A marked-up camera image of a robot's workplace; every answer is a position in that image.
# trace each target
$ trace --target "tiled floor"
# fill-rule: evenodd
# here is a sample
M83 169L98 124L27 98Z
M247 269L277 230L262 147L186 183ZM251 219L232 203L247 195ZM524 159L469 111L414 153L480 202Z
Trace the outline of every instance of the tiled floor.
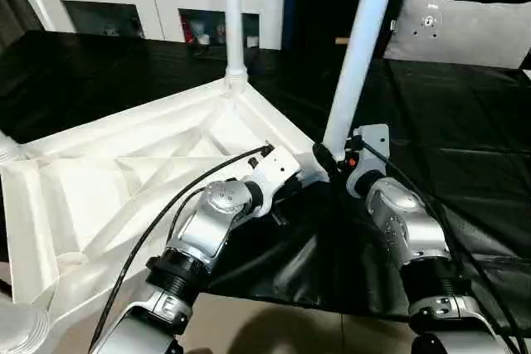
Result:
M86 354L99 314L63 337L54 354ZM409 354L399 322L201 294L179 340L186 354Z

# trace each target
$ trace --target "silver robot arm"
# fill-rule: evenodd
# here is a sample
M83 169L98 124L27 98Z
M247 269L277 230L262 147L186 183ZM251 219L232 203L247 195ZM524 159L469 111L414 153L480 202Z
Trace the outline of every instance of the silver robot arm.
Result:
M386 142L371 129L358 133L373 147ZM470 284L459 275L439 223L428 215L414 192L384 175L383 163L375 166L377 162L363 153L367 149L361 151L356 169L362 172L354 169L347 188L354 196L365 198L367 212L383 232L400 270L410 302L410 326L419 334L412 353L505 353L469 295ZM364 159L371 167L363 164Z
M161 256L149 259L146 284L98 341L94 354L178 354L175 340L192 316L197 296L227 242L231 229L269 212L275 193L300 165L276 148L241 181L211 182L193 213L168 242Z

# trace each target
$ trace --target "white vertical post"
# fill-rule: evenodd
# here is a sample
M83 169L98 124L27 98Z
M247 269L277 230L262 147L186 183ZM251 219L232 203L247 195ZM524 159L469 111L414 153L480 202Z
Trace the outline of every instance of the white vertical post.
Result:
M241 91L247 83L247 68L243 63L243 29L241 0L227 0L225 25L227 35L226 83L231 90Z
M359 0L323 138L324 146L336 161L344 159L346 138L362 93L388 1Z

